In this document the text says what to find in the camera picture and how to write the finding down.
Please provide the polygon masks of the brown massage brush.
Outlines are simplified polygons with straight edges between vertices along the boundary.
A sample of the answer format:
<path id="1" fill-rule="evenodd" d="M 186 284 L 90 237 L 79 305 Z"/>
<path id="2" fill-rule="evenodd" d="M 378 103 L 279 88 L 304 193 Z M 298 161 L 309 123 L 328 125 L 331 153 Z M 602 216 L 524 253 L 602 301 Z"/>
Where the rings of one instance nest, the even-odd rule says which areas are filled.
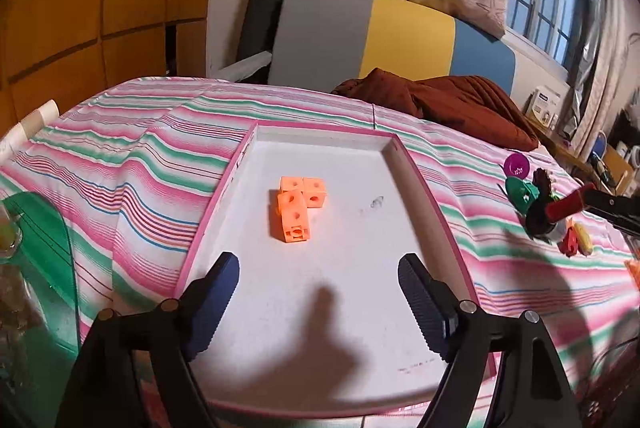
<path id="1" fill-rule="evenodd" d="M 543 168 L 537 168 L 534 171 L 532 179 L 534 187 L 538 190 L 539 197 L 545 197 L 546 199 L 552 199 L 552 179 L 547 170 Z"/>

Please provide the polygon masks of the red puzzle piece block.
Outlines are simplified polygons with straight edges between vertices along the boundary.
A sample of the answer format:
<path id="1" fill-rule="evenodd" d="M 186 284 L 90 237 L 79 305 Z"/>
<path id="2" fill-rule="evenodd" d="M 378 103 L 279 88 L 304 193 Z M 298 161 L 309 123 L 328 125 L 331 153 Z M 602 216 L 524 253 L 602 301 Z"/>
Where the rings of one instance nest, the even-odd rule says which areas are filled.
<path id="1" fill-rule="evenodd" d="M 558 247 L 560 252 L 568 258 L 578 253 L 579 242 L 573 227 L 569 227 L 566 230 L 565 237 L 563 237 L 563 240 L 558 244 Z"/>

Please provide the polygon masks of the teal green ribbed cup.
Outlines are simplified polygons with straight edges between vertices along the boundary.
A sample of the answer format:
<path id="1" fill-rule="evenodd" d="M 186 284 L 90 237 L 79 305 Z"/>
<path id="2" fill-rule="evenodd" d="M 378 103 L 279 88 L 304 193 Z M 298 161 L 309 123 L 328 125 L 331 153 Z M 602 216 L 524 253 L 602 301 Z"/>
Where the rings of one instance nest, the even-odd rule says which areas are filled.
<path id="1" fill-rule="evenodd" d="M 506 195 L 515 209 L 523 216 L 539 196 L 539 190 L 530 182 L 518 177 L 506 178 Z"/>

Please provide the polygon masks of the yellow perforated egg shell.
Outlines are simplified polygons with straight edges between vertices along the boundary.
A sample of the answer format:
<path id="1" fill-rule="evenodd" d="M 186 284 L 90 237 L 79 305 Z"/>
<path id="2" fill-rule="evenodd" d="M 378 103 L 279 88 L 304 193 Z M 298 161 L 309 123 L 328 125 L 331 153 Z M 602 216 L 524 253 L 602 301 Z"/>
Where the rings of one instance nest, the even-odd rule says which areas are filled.
<path id="1" fill-rule="evenodd" d="M 586 227 L 581 222 L 576 221 L 573 228 L 578 243 L 578 251 L 584 256 L 590 256 L 593 252 L 593 244 Z"/>

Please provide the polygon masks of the purple button-top toy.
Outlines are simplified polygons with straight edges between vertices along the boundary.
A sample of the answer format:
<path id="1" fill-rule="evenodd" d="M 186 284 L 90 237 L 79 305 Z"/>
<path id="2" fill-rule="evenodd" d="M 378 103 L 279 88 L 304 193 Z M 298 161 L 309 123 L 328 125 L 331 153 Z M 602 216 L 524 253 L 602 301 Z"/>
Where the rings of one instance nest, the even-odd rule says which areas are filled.
<path id="1" fill-rule="evenodd" d="M 506 177 L 525 180 L 528 177 L 530 164 L 528 157 L 521 152 L 512 152 L 502 165 Z"/>

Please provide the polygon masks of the orange linking cubes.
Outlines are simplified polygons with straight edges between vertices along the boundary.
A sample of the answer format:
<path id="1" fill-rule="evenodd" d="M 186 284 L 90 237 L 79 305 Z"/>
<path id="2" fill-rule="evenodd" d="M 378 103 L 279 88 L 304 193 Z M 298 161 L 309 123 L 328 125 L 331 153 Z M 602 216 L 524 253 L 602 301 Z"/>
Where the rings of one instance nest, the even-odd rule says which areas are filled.
<path id="1" fill-rule="evenodd" d="M 326 184 L 321 178 L 282 176 L 277 195 L 277 211 L 286 243 L 310 239 L 310 209 L 326 203 Z"/>

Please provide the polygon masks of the black grey cylinder jar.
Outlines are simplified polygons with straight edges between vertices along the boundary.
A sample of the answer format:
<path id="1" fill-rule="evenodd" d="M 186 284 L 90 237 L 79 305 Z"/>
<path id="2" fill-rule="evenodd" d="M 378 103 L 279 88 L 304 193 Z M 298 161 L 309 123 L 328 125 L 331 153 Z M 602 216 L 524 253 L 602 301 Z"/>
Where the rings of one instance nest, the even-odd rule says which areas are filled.
<path id="1" fill-rule="evenodd" d="M 543 240 L 549 243 L 560 243 L 567 233 L 566 220 L 552 223 L 546 215 L 546 206 L 551 199 L 540 197 L 533 201 L 525 216 L 524 228 L 533 239 Z"/>

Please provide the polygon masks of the wooden side shelf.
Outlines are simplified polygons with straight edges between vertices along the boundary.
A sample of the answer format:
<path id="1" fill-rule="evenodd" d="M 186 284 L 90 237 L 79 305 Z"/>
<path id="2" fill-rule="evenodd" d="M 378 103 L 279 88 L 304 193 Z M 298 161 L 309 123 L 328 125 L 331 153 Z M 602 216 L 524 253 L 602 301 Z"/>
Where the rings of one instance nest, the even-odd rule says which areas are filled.
<path id="1" fill-rule="evenodd" d="M 534 127 L 540 142 L 553 159 L 574 179 L 594 182 L 600 190 L 614 195 L 631 195 L 637 187 L 637 170 L 625 161 L 608 143 L 600 157 L 598 167 L 584 161 L 567 141 L 549 128 L 540 125 L 535 118 L 526 117 Z"/>

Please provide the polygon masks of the orange plastic basket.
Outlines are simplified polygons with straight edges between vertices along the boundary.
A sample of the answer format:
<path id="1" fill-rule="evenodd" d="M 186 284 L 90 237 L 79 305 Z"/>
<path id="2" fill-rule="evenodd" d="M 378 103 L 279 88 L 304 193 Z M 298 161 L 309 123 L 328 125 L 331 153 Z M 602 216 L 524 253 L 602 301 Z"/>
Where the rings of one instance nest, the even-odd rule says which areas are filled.
<path id="1" fill-rule="evenodd" d="M 637 259 L 628 259 L 625 261 L 626 269 L 634 281 L 637 289 L 640 289 L 640 261 Z"/>

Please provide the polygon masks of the rust brown quilted jacket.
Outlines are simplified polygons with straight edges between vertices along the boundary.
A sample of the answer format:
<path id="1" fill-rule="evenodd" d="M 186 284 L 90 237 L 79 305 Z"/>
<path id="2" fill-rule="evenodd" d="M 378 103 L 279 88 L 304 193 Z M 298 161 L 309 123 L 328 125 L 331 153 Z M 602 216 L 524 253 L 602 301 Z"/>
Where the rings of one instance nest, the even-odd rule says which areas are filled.
<path id="1" fill-rule="evenodd" d="M 344 81 L 332 92 L 444 125 L 495 147 L 523 152 L 538 148 L 536 131 L 522 111 L 483 76 L 410 81 L 375 68 L 365 77 Z"/>

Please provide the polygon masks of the striped pink green blanket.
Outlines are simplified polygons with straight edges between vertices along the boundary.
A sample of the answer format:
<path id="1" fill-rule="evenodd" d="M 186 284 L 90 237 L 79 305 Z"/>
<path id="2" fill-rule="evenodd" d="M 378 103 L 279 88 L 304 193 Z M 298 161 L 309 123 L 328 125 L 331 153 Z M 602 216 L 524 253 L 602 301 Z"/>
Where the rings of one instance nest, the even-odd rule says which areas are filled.
<path id="1" fill-rule="evenodd" d="M 454 233 L 482 306 L 534 309 L 570 385 L 593 388 L 631 352 L 639 294 L 620 233 L 587 216 L 589 257 L 526 239 L 502 194 L 506 150 L 377 104 L 204 78 L 137 78 L 78 104 L 1 167 L 1 192 L 35 192 L 62 217 L 62 264 L 87 333 L 103 308 L 144 311 L 174 290 L 196 227 L 258 121 L 397 135 Z"/>

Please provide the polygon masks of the pink white shallow tray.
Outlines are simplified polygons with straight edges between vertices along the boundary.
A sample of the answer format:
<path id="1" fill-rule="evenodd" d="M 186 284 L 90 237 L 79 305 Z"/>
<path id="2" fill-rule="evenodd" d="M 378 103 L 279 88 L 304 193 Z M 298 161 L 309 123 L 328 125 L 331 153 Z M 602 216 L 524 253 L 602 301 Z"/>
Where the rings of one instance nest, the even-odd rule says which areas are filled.
<path id="1" fill-rule="evenodd" d="M 282 176 L 321 178 L 310 239 L 286 243 Z M 210 200 L 178 284 L 218 256 L 238 286 L 192 362 L 214 408 L 295 418 L 385 413 L 434 396 L 445 362 L 430 350 L 398 283 L 416 254 L 457 297 L 475 291 L 460 249 L 400 139 L 371 129 L 259 123 Z"/>

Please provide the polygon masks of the grey yellow blue headboard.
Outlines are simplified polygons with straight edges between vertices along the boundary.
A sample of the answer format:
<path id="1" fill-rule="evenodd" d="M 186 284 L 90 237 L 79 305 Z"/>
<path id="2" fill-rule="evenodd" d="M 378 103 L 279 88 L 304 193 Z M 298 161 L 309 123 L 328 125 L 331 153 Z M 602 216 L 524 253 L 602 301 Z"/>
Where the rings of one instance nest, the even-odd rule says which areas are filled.
<path id="1" fill-rule="evenodd" d="M 474 26 L 406 0 L 283 0 L 270 85 L 332 92 L 376 68 L 411 81 L 480 75 L 508 94 L 515 56 Z"/>

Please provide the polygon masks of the black rolled mat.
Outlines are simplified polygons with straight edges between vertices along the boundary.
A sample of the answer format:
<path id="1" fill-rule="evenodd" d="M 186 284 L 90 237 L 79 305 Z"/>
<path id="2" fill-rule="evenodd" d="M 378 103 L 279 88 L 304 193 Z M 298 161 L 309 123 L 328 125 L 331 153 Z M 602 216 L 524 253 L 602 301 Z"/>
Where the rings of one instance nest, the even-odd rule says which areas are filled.
<path id="1" fill-rule="evenodd" d="M 283 0 L 248 0 L 236 61 L 271 52 L 276 39 Z"/>

